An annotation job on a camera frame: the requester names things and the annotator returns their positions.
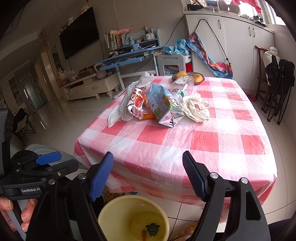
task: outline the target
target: blue gripper pad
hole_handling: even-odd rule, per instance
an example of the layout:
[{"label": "blue gripper pad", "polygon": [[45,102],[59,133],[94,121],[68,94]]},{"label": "blue gripper pad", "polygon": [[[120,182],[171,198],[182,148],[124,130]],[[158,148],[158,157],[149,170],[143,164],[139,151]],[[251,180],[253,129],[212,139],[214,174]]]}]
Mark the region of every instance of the blue gripper pad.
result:
[{"label": "blue gripper pad", "polygon": [[195,166],[195,160],[193,159],[189,151],[185,151],[183,153],[182,160],[184,169],[189,177],[196,196],[200,197],[202,201],[205,202],[207,199],[205,182],[203,177],[201,176],[202,174],[199,173],[197,167]]},{"label": "blue gripper pad", "polygon": [[89,193],[89,198],[92,202],[101,196],[112,167],[113,154],[108,151],[101,161],[100,167],[91,181],[91,191]]},{"label": "blue gripper pad", "polygon": [[59,161],[62,158],[62,155],[56,151],[49,154],[42,155],[36,159],[36,164],[45,165],[55,161]]}]

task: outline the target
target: clear plastic bottle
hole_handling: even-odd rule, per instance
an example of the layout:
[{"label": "clear plastic bottle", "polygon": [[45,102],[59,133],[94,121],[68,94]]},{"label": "clear plastic bottle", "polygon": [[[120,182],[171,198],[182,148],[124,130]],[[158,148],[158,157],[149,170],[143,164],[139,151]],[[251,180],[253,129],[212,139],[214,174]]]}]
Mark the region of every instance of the clear plastic bottle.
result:
[{"label": "clear plastic bottle", "polygon": [[181,76],[171,86],[172,95],[178,104],[183,103],[183,97],[191,95],[194,88],[192,76]]}]

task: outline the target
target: white cable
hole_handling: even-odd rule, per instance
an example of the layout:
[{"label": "white cable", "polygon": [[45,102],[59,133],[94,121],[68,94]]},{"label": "white cable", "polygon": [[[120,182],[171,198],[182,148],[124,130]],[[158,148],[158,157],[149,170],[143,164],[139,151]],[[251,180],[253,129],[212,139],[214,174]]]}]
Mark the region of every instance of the white cable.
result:
[{"label": "white cable", "polygon": [[118,20],[119,30],[121,30],[121,28],[120,28],[120,23],[119,23],[119,19],[118,19],[118,16],[117,16],[116,7],[115,7],[115,0],[113,0],[113,3],[114,3],[114,9],[115,9],[115,12],[116,12],[116,17],[117,17],[117,20]]}]

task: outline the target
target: cabinet handle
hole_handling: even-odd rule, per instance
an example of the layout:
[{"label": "cabinet handle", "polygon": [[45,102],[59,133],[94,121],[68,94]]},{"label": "cabinet handle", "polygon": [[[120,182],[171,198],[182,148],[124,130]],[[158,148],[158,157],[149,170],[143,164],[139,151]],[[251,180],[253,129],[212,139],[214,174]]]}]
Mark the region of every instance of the cabinet handle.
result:
[{"label": "cabinet handle", "polygon": [[221,21],[220,21],[220,19],[218,19],[218,22],[219,22],[219,25],[220,25],[219,29],[221,30],[221,29],[222,29],[222,26],[221,26]]}]

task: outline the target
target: flat screen tv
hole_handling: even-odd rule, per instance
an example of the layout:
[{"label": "flat screen tv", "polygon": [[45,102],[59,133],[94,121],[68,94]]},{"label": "flat screen tv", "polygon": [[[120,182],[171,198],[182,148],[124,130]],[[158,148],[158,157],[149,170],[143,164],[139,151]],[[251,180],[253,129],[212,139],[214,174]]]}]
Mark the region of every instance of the flat screen tv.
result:
[{"label": "flat screen tv", "polygon": [[59,36],[65,59],[100,39],[94,9],[91,7],[74,20]]}]

